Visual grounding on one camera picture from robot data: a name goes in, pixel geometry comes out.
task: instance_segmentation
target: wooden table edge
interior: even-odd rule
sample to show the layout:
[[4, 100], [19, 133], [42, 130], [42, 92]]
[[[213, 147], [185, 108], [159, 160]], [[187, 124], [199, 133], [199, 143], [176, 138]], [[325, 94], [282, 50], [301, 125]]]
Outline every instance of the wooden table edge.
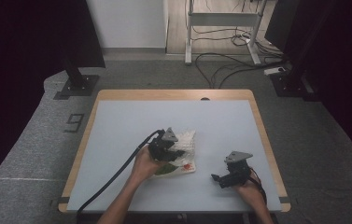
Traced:
[[[283, 179], [280, 171], [278, 170], [275, 156], [269, 142], [268, 135], [266, 134], [263, 121], [260, 117], [260, 111], [255, 101], [254, 94], [250, 90], [102, 90], [99, 91], [91, 115], [86, 125], [85, 132], [82, 136], [77, 155], [74, 159], [70, 175], [67, 178], [62, 198], [59, 202], [59, 211], [68, 213], [67, 205], [71, 195], [71, 191], [77, 180], [77, 173], [79, 171], [80, 163], [85, 152], [86, 145], [88, 144], [89, 135], [94, 123], [97, 106], [101, 100], [201, 100], [208, 98], [210, 100], [248, 100], [254, 119], [260, 133], [260, 138], [265, 150], [266, 159], [271, 168], [272, 175], [277, 188], [277, 193], [280, 198], [288, 198], [286, 188], [284, 187]], [[291, 205], [289, 202], [281, 203], [282, 212], [290, 210]]]

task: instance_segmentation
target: white wall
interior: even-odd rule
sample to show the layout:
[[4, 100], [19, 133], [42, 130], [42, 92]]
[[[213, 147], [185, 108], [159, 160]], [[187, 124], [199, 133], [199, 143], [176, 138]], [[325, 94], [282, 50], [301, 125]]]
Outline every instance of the white wall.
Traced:
[[87, 0], [101, 48], [166, 47], [167, 0]]

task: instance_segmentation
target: gray carpet floor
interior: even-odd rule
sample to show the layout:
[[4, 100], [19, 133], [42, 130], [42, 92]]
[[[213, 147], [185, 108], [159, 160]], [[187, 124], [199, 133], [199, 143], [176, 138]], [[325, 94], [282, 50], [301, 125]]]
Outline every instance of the gray carpet floor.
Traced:
[[[227, 63], [201, 65], [213, 74]], [[208, 89], [196, 67], [182, 60], [107, 60], [106, 69], [80, 70], [100, 76], [92, 96], [53, 100], [67, 75], [49, 77], [39, 107], [0, 166], [0, 223], [76, 222], [57, 203], [99, 90]], [[262, 70], [230, 77], [222, 88], [249, 89], [256, 97], [291, 201], [289, 212], [276, 214], [278, 222], [352, 223], [352, 142], [323, 104], [277, 97]], [[82, 124], [75, 133], [65, 132], [76, 129], [67, 124], [73, 114], [84, 114]]]

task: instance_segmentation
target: wooden floor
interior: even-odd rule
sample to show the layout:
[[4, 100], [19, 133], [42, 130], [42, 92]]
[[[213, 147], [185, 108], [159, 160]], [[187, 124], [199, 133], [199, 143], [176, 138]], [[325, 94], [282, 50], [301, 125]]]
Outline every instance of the wooden floor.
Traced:
[[[257, 4], [259, 4], [258, 10], [260, 10], [262, 1], [254, 0], [250, 3], [249, 0], [195, 0], [194, 1], [194, 12], [227, 12], [227, 13], [238, 13], [238, 12], [255, 12]], [[268, 45], [268, 42], [264, 39], [266, 29], [269, 24], [269, 20], [272, 17], [272, 13], [277, 0], [267, 1], [262, 21], [260, 23], [260, 29], [258, 31], [258, 40], [263, 45]], [[184, 0], [168, 0], [169, 7], [169, 26], [167, 34], [167, 50], [168, 54], [184, 54], [185, 53], [185, 42], [187, 37], [187, 21], [186, 16], [188, 14], [189, 1]], [[220, 31], [209, 34], [199, 34], [197, 32], [214, 31], [219, 29], [231, 29], [227, 31]], [[217, 27], [217, 26], [195, 26], [192, 30], [192, 39], [196, 38], [225, 38], [234, 35], [235, 27]], [[243, 33], [243, 31], [251, 31], [251, 27], [238, 27], [237, 34]], [[243, 44], [242, 41], [237, 41], [237, 44]], [[205, 53], [215, 52], [223, 54], [248, 54], [246, 46], [236, 47], [230, 39], [225, 40], [192, 40], [192, 53]]]

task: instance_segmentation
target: metal frame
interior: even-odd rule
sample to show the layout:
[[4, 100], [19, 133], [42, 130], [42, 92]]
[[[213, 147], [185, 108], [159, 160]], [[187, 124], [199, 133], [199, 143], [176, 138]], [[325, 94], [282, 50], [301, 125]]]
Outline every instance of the metal frame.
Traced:
[[188, 12], [188, 32], [185, 45], [185, 64], [192, 63], [192, 42], [190, 32], [192, 26], [249, 26], [253, 27], [251, 38], [247, 40], [247, 47], [254, 64], [260, 64], [255, 40], [260, 28], [267, 0], [262, 0], [258, 13], [197, 13], [193, 12], [193, 0], [190, 0]]

